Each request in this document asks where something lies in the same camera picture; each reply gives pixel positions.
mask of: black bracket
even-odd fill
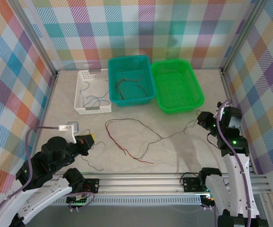
[[[92,192],[94,194],[98,193],[98,188],[99,188],[99,179],[85,179],[84,183],[83,183],[83,191],[85,192]],[[81,197],[81,199],[78,199],[76,197],[73,196],[68,196],[66,198],[66,203],[72,203],[73,205],[71,206],[72,208],[76,208],[76,207],[82,207],[83,205],[80,204],[86,204],[87,201],[87,197],[84,195]]]
[[[84,188],[86,192],[98,193],[99,179],[85,179]]]
[[[207,187],[200,185],[198,177],[184,177],[183,178],[184,192],[205,192]]]

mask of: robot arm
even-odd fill
[[[210,112],[201,112],[197,119],[198,124],[209,130],[218,140],[217,146],[228,171],[230,192],[218,169],[215,171],[214,168],[203,168],[199,172],[200,184],[205,185],[213,195],[221,214],[218,217],[219,227],[250,226],[249,220],[251,227],[267,227],[267,221],[259,218],[250,183],[248,143],[239,131],[242,113],[237,108],[222,106],[224,105],[218,103],[217,114],[221,115],[219,122],[215,119],[216,114]]]
[[[28,200],[45,182],[52,179],[53,174],[73,163],[75,157],[80,154],[87,156],[88,150],[94,144],[92,135],[76,136],[74,140],[76,143],[67,143],[63,137],[52,137],[42,145],[41,152],[31,158],[33,171],[31,182],[21,192],[11,199],[6,198],[6,201],[0,205],[0,227],[24,225],[56,199],[70,192],[85,191],[85,179],[74,168],[69,169],[56,185]],[[16,177],[9,194],[27,182],[29,178],[27,161],[19,169]]]

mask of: green plastic basket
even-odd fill
[[[157,102],[168,114],[191,111],[204,103],[201,87],[187,61],[168,60],[152,64]]]

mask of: white tabletop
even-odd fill
[[[157,105],[156,99],[153,99],[147,105],[119,107],[112,104],[111,113],[80,115],[73,107],[78,71],[61,71],[43,125],[58,126],[70,121],[78,121],[80,134],[85,134],[88,132],[87,129],[90,129],[96,136],[96,142],[103,141],[105,144],[98,144],[89,151],[89,156],[83,158],[98,170],[103,169],[102,172],[198,172],[202,167],[217,167],[225,172],[220,151],[207,142],[208,131],[197,124],[194,128],[188,128],[185,131],[186,135],[179,133],[150,145],[142,160],[154,164],[141,163],[125,155],[106,132],[107,120],[134,118],[151,127],[162,137],[166,137],[182,131],[188,122],[196,119],[196,110],[214,113],[217,102],[226,99],[219,72],[218,70],[194,70],[194,72],[205,96],[204,104],[194,111],[165,114]],[[148,142],[159,139],[156,134],[135,121],[114,121],[109,125],[109,130],[113,138],[135,157],[143,154]],[[40,147],[56,135],[59,135],[57,130],[42,130],[36,151],[40,151]],[[214,137],[211,136],[209,139],[216,144]],[[62,171],[73,167],[81,172],[96,172],[80,156]]]

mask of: red wire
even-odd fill
[[[110,123],[112,123],[112,122],[109,122],[109,123],[106,125],[106,130],[107,130],[107,132],[108,132],[108,136],[113,140],[113,142],[118,146],[118,148],[124,152],[125,155],[126,155],[126,152],[127,152],[128,155],[129,155],[131,158],[133,158],[133,159],[135,159],[135,160],[137,160],[137,161],[139,161],[139,162],[154,164],[154,163],[152,163],[152,162],[147,162],[147,161],[139,160],[138,158],[136,158],[136,157],[134,157],[133,155],[131,155],[130,152],[129,152],[127,149],[122,148],[122,147],[121,147],[121,146],[112,138],[112,136],[110,135],[110,131],[109,131],[109,129],[108,129],[108,126],[109,126]]]
[[[88,184],[86,185],[86,187],[88,187],[88,188],[89,188],[89,190],[91,191],[91,188],[90,188],[90,186],[89,186]],[[86,191],[87,191],[87,190],[86,190]]]

